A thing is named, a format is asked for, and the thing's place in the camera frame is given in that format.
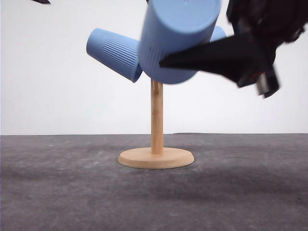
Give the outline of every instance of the round wooden base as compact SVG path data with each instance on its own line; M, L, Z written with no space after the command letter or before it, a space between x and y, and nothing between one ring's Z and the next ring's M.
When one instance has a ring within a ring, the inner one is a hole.
M152 154L149 147L124 151L118 162L128 167L163 169L189 165L194 162L194 157L191 152L179 148L164 148L163 154Z

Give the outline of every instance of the white wall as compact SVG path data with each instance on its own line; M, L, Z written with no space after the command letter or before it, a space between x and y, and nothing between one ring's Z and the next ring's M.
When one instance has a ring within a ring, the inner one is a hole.
M100 27L135 39L144 0L1 1L2 134L150 133L150 79L135 84L86 54ZM223 0L218 25L232 34ZM308 32L279 47L281 89L263 100L200 72L164 88L165 133L308 132Z

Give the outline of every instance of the wooden mug tree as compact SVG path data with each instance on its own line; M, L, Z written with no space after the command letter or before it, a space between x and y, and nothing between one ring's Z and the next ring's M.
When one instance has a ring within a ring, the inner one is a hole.
M191 152L164 147L163 84L154 79L151 79L151 111L151 147L124 151L118 162L128 167L146 169L181 167L194 162Z

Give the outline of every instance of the ribbed cup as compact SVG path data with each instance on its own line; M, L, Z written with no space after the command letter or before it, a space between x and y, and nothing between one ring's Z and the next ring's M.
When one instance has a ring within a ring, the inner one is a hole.
M87 53L134 83L142 73L138 45L135 39L97 28L90 34Z
M151 0L143 24L139 62L143 71L162 83L180 83L196 71L161 68L166 55L209 42L220 0Z

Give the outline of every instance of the black object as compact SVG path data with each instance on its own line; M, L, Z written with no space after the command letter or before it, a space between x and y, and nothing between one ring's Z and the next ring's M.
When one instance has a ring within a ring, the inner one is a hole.
M304 32L307 11L308 0L230 0L234 36L168 55L159 64L220 74L238 87L257 83L259 93L269 97L279 89L276 49Z
M32 1L36 1L42 4L50 4L50 2L48 0L32 0Z

